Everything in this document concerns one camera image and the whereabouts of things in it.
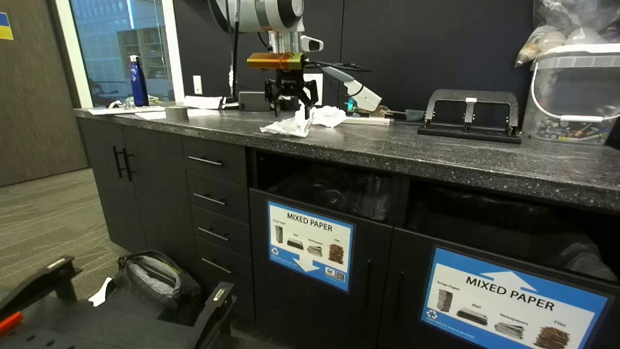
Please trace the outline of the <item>orange black gripper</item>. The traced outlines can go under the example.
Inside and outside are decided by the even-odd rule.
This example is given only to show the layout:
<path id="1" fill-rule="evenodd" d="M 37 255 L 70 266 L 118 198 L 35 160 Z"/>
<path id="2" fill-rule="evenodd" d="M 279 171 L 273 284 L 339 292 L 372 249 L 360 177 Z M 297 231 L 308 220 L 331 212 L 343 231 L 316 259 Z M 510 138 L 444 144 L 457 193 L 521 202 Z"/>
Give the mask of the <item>orange black gripper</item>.
<path id="1" fill-rule="evenodd" d="M 252 53 L 246 59 L 250 69 L 273 71 L 275 78 L 266 84 L 266 98 L 277 103 L 283 96 L 295 98 L 304 105 L 318 103 L 318 88 L 304 80 L 308 59 L 302 53 Z"/>

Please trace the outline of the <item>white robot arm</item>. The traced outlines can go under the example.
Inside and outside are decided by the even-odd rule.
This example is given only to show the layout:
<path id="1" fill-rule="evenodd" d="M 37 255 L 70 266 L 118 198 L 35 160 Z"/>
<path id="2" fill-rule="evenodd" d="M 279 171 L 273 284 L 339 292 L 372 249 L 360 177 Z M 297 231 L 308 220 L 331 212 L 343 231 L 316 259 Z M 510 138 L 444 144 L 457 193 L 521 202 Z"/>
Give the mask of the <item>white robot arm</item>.
<path id="1" fill-rule="evenodd" d="M 273 71 L 275 78 L 266 86 L 266 98 L 279 103 L 283 96 L 312 107 L 318 92 L 304 80 L 310 53 L 322 53 L 324 41 L 306 34 L 304 0 L 211 0 L 225 32 L 266 34 L 269 49 L 250 53 L 246 65 L 258 71 Z"/>

